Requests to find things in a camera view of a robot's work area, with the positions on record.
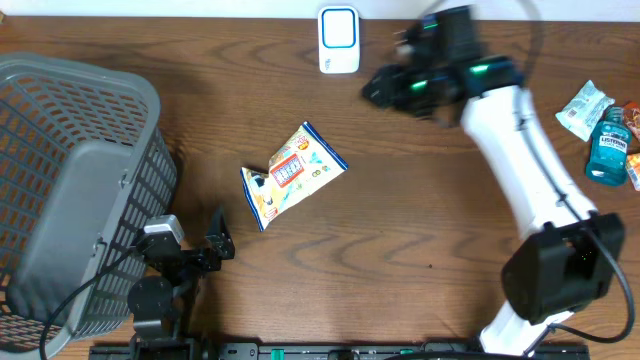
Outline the yellow snack chip bag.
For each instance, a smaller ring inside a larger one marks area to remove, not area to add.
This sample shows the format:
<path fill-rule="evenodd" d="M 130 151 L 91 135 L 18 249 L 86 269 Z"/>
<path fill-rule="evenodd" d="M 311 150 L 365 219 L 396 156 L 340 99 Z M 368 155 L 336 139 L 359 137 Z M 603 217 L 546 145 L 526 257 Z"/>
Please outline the yellow snack chip bag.
<path fill-rule="evenodd" d="M 260 230 L 349 169 L 309 122 L 270 158 L 263 173 L 243 167 L 243 191 Z"/>

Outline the grey plastic mesh basket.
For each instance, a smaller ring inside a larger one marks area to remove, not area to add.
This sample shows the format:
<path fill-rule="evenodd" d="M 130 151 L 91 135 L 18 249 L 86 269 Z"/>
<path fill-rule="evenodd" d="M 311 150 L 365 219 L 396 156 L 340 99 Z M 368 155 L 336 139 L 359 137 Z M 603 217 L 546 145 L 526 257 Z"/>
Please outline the grey plastic mesh basket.
<path fill-rule="evenodd" d="M 129 318 L 127 249 L 178 178 L 144 78 L 30 53 L 1 59 L 1 355 L 53 356 Z"/>

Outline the mint green wipes pack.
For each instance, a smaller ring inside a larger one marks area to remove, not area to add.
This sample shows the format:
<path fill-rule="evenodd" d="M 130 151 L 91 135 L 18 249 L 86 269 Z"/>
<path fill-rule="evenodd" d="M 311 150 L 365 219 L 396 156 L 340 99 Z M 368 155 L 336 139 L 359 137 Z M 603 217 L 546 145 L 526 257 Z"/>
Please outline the mint green wipes pack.
<path fill-rule="evenodd" d="M 563 127 L 587 142 L 604 111 L 614 103 L 614 98 L 606 95 L 588 80 L 555 117 Z"/>

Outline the blue mouthwash bottle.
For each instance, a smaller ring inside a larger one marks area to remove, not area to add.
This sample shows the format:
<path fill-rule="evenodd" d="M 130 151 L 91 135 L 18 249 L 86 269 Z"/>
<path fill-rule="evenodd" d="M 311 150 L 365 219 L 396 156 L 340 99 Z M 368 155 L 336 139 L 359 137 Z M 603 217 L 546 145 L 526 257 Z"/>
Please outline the blue mouthwash bottle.
<path fill-rule="evenodd" d="M 608 107 L 592 133 L 587 177 L 608 186 L 623 185 L 627 179 L 625 165 L 631 140 L 631 131 L 624 124 L 624 109 Z"/>

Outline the orange chocolate bar wrapper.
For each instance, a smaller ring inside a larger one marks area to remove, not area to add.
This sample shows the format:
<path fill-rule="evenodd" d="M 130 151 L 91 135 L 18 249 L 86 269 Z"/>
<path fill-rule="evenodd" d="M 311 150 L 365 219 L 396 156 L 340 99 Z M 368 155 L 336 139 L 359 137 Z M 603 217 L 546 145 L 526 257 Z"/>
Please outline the orange chocolate bar wrapper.
<path fill-rule="evenodd" d="M 636 102 L 628 102 L 623 106 L 623 120 L 633 136 L 640 140 L 640 107 Z"/>

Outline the small orange snack pack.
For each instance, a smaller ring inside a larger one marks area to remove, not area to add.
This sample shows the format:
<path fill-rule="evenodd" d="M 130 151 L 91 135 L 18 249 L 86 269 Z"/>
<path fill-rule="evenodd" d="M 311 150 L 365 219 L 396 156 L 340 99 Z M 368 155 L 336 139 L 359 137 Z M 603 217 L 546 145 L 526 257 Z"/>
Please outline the small orange snack pack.
<path fill-rule="evenodd" d="M 626 158 L 626 171 L 636 191 L 640 191 L 640 154 L 630 154 Z"/>

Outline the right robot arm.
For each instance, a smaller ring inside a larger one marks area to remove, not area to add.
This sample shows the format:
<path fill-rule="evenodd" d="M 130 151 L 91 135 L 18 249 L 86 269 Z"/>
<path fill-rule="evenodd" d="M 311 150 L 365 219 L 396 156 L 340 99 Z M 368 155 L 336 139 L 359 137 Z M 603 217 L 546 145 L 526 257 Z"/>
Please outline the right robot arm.
<path fill-rule="evenodd" d="M 526 62 L 491 55 L 479 40 L 469 6 L 433 5 L 403 32 L 400 64 L 381 67 L 363 87 L 365 99 L 428 118 L 456 105 L 458 123 L 492 170 L 516 221 L 521 245 L 504 265 L 506 300 L 480 333 L 485 358 L 531 359 L 544 339 L 629 282 L 618 257 L 625 228 L 599 212 L 566 171 L 535 111 L 527 80 L 543 40 L 534 22 Z"/>

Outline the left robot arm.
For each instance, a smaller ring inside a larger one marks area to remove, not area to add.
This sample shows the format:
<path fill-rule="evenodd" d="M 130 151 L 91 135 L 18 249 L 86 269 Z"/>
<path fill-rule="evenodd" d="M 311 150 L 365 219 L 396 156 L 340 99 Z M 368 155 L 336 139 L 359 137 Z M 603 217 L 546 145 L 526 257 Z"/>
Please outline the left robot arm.
<path fill-rule="evenodd" d="M 216 352 L 201 336 L 189 333 L 200 280 L 235 257 L 235 245 L 224 209 L 214 212 L 206 243 L 183 249 L 184 231 L 174 215 L 149 219 L 133 241 L 134 253 L 155 269 L 129 290 L 127 305 L 134 317 L 135 335 L 129 345 L 132 359 L 210 359 Z"/>

